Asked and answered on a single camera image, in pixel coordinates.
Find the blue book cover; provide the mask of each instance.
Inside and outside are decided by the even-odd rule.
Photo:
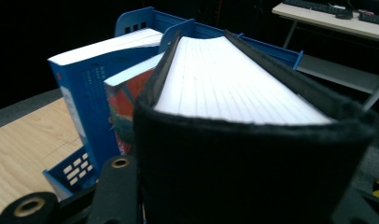
[[[48,59],[96,174],[119,155],[104,80],[158,54],[161,36],[147,28]]]

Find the red book cover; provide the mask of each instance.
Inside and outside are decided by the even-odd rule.
[[[134,144],[134,101],[151,76],[160,58],[161,54],[124,70],[105,81],[107,101],[110,108],[110,123],[114,129],[119,151],[122,155],[128,154]]]

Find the book spine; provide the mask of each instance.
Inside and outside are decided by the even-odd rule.
[[[143,89],[152,71],[153,69],[147,70],[115,87],[105,85],[111,122],[113,123],[117,144],[122,155],[128,154],[134,145],[134,101]]]
[[[70,112],[72,121],[76,126],[79,138],[81,139],[81,142],[90,158],[92,167],[97,169],[97,160],[95,159],[96,156],[91,149],[89,137],[87,136],[86,125],[83,123],[83,107],[81,107],[78,103],[76,92],[76,89],[78,88],[77,81],[75,81],[74,77],[70,75],[73,72],[70,71],[70,66],[61,66],[54,62],[49,62],[49,66],[61,90],[67,109]]]

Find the wooden desk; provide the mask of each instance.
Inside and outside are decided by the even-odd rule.
[[[82,143],[63,98],[0,128],[0,213],[29,193],[53,192],[42,171]]]
[[[298,22],[379,42],[379,25],[359,21],[358,13],[354,13],[354,18],[352,20],[340,20],[335,18],[334,15],[328,13],[294,7],[283,3],[274,7],[272,12],[282,18],[293,21],[283,48],[288,47],[288,43],[292,38]],[[379,99],[379,75],[312,57],[306,54],[306,50],[304,50],[302,60],[300,61],[297,70],[311,76],[320,77],[344,85],[357,91],[368,93],[370,96],[363,104],[365,109],[371,108]]]

